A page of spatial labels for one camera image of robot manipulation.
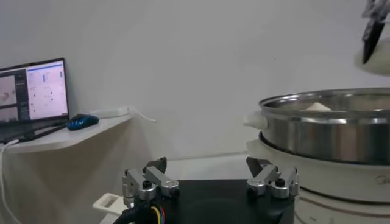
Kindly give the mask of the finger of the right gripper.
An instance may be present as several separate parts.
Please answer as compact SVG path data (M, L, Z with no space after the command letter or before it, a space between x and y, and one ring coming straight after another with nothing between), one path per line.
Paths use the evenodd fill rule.
M362 63L366 64L374 53L389 15L389 0L367 0L362 17L368 22L362 36Z

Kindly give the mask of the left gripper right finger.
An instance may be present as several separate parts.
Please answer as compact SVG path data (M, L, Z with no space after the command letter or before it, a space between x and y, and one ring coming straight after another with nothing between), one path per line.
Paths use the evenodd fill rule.
M249 198L262 197L270 192L274 198L296 197L299 194L299 175L295 167L279 169L268 160L246 158L252 174L247 180Z

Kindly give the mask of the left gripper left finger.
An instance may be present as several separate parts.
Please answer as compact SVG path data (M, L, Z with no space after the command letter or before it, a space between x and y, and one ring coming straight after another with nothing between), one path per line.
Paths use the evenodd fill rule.
M124 204L131 207L135 202L152 201L161 197L177 199L180 196L180 185L165 175L167 158L162 157L149 161L142 171L126 169L122 176L122 196Z

